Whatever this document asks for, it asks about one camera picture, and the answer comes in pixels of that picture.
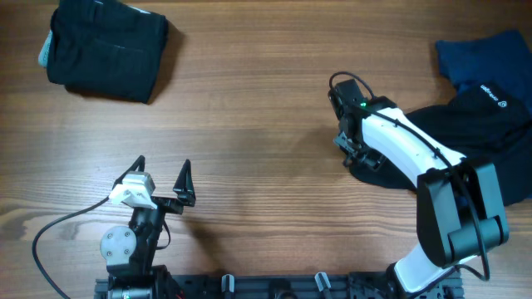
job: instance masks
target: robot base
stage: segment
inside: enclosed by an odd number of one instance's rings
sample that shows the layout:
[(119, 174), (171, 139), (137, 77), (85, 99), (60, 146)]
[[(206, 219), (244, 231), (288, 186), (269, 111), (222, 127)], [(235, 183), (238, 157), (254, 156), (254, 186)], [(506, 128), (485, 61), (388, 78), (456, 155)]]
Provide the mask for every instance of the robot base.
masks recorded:
[[(276, 299), (272, 286), (289, 282), (291, 291), (297, 299), (322, 299), (324, 294), (318, 290), (314, 276), (278, 276), (278, 277), (235, 277), (234, 293), (222, 293), (222, 279), (205, 275), (173, 276), (184, 291), (182, 299)], [(349, 275), (328, 276), (331, 298), (342, 299), (390, 299), (384, 291), (387, 289), (385, 272), (352, 272)], [(107, 299), (107, 280), (96, 280), (95, 299)], [(452, 273), (435, 285), (430, 291), (422, 293), (416, 299), (463, 299), (464, 289), (459, 272)]]

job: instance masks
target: robotic arm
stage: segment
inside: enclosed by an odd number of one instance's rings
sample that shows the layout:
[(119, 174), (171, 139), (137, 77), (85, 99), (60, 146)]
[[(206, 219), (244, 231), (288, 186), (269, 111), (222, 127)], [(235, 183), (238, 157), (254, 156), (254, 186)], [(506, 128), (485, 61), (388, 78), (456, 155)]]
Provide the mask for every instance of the robotic arm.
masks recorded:
[[(372, 98), (362, 95), (355, 79), (333, 86), (337, 75), (353, 76)], [(398, 294), (414, 297), (460, 268), (456, 265), (482, 254), (484, 279), (489, 279), (485, 251), (505, 243), (510, 234), (493, 164), (467, 159), (438, 143), (353, 74), (339, 72), (329, 83), (340, 129), (334, 142), (346, 153), (344, 165), (365, 164), (378, 171), (389, 159), (417, 188), (420, 243), (388, 269)], [(462, 203), (464, 197), (470, 207)]]
[[(153, 196), (155, 184), (150, 174), (144, 172), (144, 157), (137, 161), (140, 163), (135, 163), (115, 182), (109, 195), (112, 203), (132, 207), (133, 214), (128, 226), (111, 228), (101, 239), (100, 251), (109, 278), (96, 284), (95, 299), (184, 299), (183, 290), (166, 266), (152, 266), (152, 262), (155, 251), (170, 244), (165, 215), (182, 214), (184, 206), (195, 206), (190, 161), (185, 161), (175, 181), (177, 199)], [(168, 233), (168, 245), (157, 246), (163, 227)]]

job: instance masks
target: white robotic arm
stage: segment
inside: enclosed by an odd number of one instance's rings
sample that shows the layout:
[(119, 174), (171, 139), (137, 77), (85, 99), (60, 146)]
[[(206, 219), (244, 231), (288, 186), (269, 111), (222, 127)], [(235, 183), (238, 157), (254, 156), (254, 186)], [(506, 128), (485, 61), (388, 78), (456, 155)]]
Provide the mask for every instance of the white robotic arm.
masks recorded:
[[(372, 94), (357, 76), (340, 72), (333, 77), (338, 74), (353, 76)], [(417, 188), (420, 243), (388, 269), (404, 297), (425, 291), (456, 265), (478, 256), (481, 243), (489, 249), (506, 242), (509, 230), (493, 164), (468, 160), (446, 148), (413, 125), (386, 97), (364, 98), (354, 80), (333, 87), (333, 77), (329, 100), (340, 121), (334, 142), (347, 155), (344, 165), (365, 164), (378, 171), (389, 159)], [(457, 174), (468, 178), (467, 187), (455, 190), (451, 174), (455, 179)], [(471, 214), (478, 213), (475, 225), (457, 203), (456, 197), (464, 195), (474, 199), (476, 208), (470, 208)]]

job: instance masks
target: cable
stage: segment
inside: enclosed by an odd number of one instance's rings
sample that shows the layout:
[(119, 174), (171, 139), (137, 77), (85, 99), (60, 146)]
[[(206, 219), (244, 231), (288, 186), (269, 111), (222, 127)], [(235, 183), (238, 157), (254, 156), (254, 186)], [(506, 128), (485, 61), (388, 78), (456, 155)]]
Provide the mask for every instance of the cable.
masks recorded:
[(78, 211), (78, 212), (75, 212), (75, 213), (71, 213), (71, 214), (68, 214), (67, 216), (63, 216), (59, 219), (56, 219), (52, 222), (50, 222), (49, 224), (45, 225), (44, 228), (41, 228), (41, 230), (39, 231), (39, 233), (37, 233), (37, 236), (35, 236), (35, 238), (33, 239), (33, 244), (32, 244), (32, 254), (33, 254), (33, 259), (35, 260), (35, 263), (37, 264), (37, 267), (39, 268), (39, 270), (41, 270), (41, 273), (42, 275), (44, 276), (44, 278), (46, 278), (48, 280), (48, 283), (50, 283), (50, 285), (59, 293), (59, 295), (61, 295), (61, 297), (63, 298), (70, 298), (69, 296), (67, 296), (58, 286), (57, 284), (50, 278), (50, 276), (48, 275), (47, 271), (44, 270), (44, 267), (42, 266), (41, 264), (41, 261), (39, 260), (39, 256), (37, 255), (37, 242), (39, 241), (39, 238), (41, 237), (41, 235), (46, 232), (49, 228), (51, 228), (52, 226), (62, 222), (62, 221), (65, 221), (67, 219), (70, 219), (72, 217), (75, 217), (75, 216), (78, 216), (78, 215), (81, 215), (83, 213), (87, 213), (95, 208), (98, 208), (100, 207), (102, 204), (104, 204), (105, 202), (107, 202), (107, 200), (109, 200), (109, 197), (106, 197), (104, 198), (102, 201), (100, 201), (99, 203), (93, 205), (93, 206), (90, 206), (89, 208), (85, 208), (81, 211)]
[(166, 220), (163, 220), (163, 226), (165, 227), (166, 233), (168, 233), (168, 244), (166, 244), (165, 246), (157, 246), (155, 250), (162, 250), (162, 249), (167, 248), (170, 245), (171, 236), (170, 236), (170, 230), (168, 229), (168, 224), (166, 224)]
[(361, 77), (359, 77), (359, 76), (357, 76), (357, 75), (355, 75), (355, 74), (353, 74), (353, 73), (351, 73), (349, 71), (339, 71), (339, 72), (335, 72), (334, 74), (332, 74), (331, 78), (329, 78), (329, 88), (331, 89), (331, 91), (335, 91), (334, 87), (333, 87), (334, 78), (336, 76), (340, 76), (340, 75), (348, 75), (348, 76), (353, 77), (354, 79), (357, 79), (357, 81), (362, 83), (364, 85), (364, 87), (367, 89), (367, 91), (369, 91), (369, 94), (370, 94), (370, 96), (372, 96), (372, 99), (376, 98), (375, 94), (372, 91), (372, 88)]
[[(126, 176), (126, 174), (130, 171), (134, 171), (134, 170), (139, 170), (139, 171), (144, 171), (144, 166), (145, 166), (145, 158), (143, 155), (139, 156), (139, 158), (136, 159), (136, 161), (133, 163), (132, 166), (130, 166), (130, 168), (128, 170), (126, 170), (120, 177), (118, 177), (118, 179), (115, 180), (115, 183), (113, 184), (113, 188), (115, 188), (115, 186), (117, 186), (118, 184), (120, 184), (123, 180), (123, 178)], [(50, 276), (48, 275), (47, 271), (44, 269), (44, 267), (42, 266), (42, 263), (41, 261), (39, 260), (39, 256), (37, 255), (37, 242), (39, 242), (39, 238), (41, 237), (41, 235), (46, 232), (49, 228), (51, 228), (52, 226), (60, 223), (60, 222), (63, 222), (67, 219), (70, 219), (70, 218), (73, 218), (75, 216), (79, 216), (83, 213), (87, 213), (95, 208), (98, 208), (100, 207), (102, 204), (106, 203), (107, 201), (109, 200), (109, 196), (105, 197), (102, 201), (100, 201), (99, 203), (96, 203), (92, 206), (90, 206), (89, 208), (85, 208), (81, 211), (78, 211), (78, 212), (75, 212), (75, 213), (71, 213), (71, 214), (68, 214), (67, 216), (63, 216), (59, 219), (56, 219), (52, 222), (50, 222), (49, 224), (45, 225), (43, 228), (41, 228), (41, 230), (39, 231), (39, 233), (37, 233), (37, 235), (35, 236), (35, 238), (33, 239), (33, 244), (32, 244), (32, 255), (33, 255), (33, 260), (35, 261), (35, 263), (37, 264), (37, 267), (39, 268), (39, 270), (41, 271), (42, 275), (44, 276), (44, 278), (46, 278), (46, 280), (48, 281), (48, 283), (50, 283), (50, 285), (54, 288), (54, 290), (56, 290), (57, 293), (59, 293), (59, 295), (61, 295), (61, 297), (65, 298), (65, 299), (70, 299), (69, 296), (67, 296), (65, 294), (65, 292), (62, 291), (62, 289), (50, 278)]]
[[(331, 88), (331, 91), (334, 93), (335, 96), (337, 96), (337, 97), (341, 98), (342, 100), (344, 100), (345, 102), (347, 102), (346, 99), (343, 99), (342, 96), (333, 87), (333, 79), (334, 79), (334, 77), (336, 77), (338, 75), (348, 75), (348, 76), (352, 76), (353, 78), (357, 79), (369, 91), (370, 95), (372, 96), (372, 99), (375, 98), (375, 95), (373, 94), (372, 89), (369, 87), (369, 85), (366, 82), (364, 82), (359, 76), (354, 75), (354, 74), (352, 74), (350, 72), (347, 72), (347, 71), (339, 71), (337, 73), (334, 73), (331, 76), (331, 78), (329, 79), (329, 87)], [(484, 282), (489, 281), (490, 280), (490, 264), (488, 263), (487, 252), (486, 252), (486, 249), (485, 249), (485, 244), (484, 244), (484, 239), (482, 237), (482, 232), (480, 230), (479, 217), (478, 217), (478, 214), (476, 212), (475, 203), (473, 203), (473, 199), (471, 198), (471, 196), (469, 194), (469, 191), (467, 191), (466, 185), (461, 180), (461, 178), (458, 175), (458, 173), (455, 171), (455, 169), (452, 166), (451, 162), (449, 162), (449, 160), (440, 152), (439, 149), (437, 149), (434, 145), (432, 145), (425, 138), (423, 138), (423, 136), (421, 136), (419, 133), (417, 133), (415, 130), (413, 130), (409, 126), (402, 124), (399, 120), (394, 120), (394, 119), (392, 119), (391, 117), (389, 117), (387, 115), (384, 115), (384, 114), (376, 112), (376, 111), (370, 111), (370, 110), (368, 110), (368, 109), (366, 109), (366, 108), (364, 108), (362, 106), (359, 106), (359, 105), (354, 105), (353, 107), (355, 107), (355, 108), (357, 108), (359, 110), (363, 110), (363, 111), (365, 111), (365, 112), (367, 112), (369, 114), (372, 114), (372, 115), (378, 116), (380, 118), (383, 118), (384, 120), (390, 121), (395, 126), (402, 127), (404, 130), (408, 131), (409, 133), (414, 135), (417, 139), (419, 139), (430, 150), (432, 150), (434, 152), (434, 155), (436, 157), (438, 157), (439, 159), (441, 159), (441, 161), (447, 166), (447, 169), (451, 173), (451, 176), (452, 176), (453, 180), (455, 181), (455, 184), (458, 186), (458, 189), (460, 190), (462, 195), (465, 196), (465, 199), (467, 200), (467, 203), (469, 205), (470, 214), (471, 214), (471, 217), (473, 218), (473, 224), (475, 226), (476, 240), (478, 242), (478, 246), (479, 246), (479, 250), (480, 250), (480, 258), (482, 259), (482, 267), (483, 267), (483, 270), (484, 270), (484, 275), (480, 274), (474, 268), (469, 267), (467, 265), (458, 264), (458, 265), (455, 265), (455, 269), (465, 269), (465, 270), (471, 272), (476, 277), (478, 277), (480, 280), (482, 280)]]

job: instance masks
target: wooden table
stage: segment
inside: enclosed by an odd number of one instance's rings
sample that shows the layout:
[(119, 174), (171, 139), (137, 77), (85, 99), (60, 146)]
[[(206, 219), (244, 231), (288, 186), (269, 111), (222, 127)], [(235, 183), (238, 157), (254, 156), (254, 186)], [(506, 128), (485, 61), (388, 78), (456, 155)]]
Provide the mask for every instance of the wooden table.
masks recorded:
[[(49, 83), (37, 55), (56, 1), (0, 5), (2, 298), (58, 297), (32, 260), (33, 237), (104, 198), (139, 154), (163, 196), (192, 160), (197, 205), (167, 217), (172, 244), (155, 259), (174, 274), (383, 270), (416, 243), (415, 196), (343, 168), (329, 76), (355, 71), (410, 111), (454, 95), (438, 74), (436, 40), (517, 27), (532, 42), (524, 2), (133, 4), (179, 29), (150, 105)], [(506, 212), (510, 241), (490, 253), (492, 281), (464, 275), (468, 298), (532, 296), (532, 201)], [(40, 257), (67, 294), (91, 298), (106, 277), (100, 238), (130, 216), (107, 203), (42, 237)]]

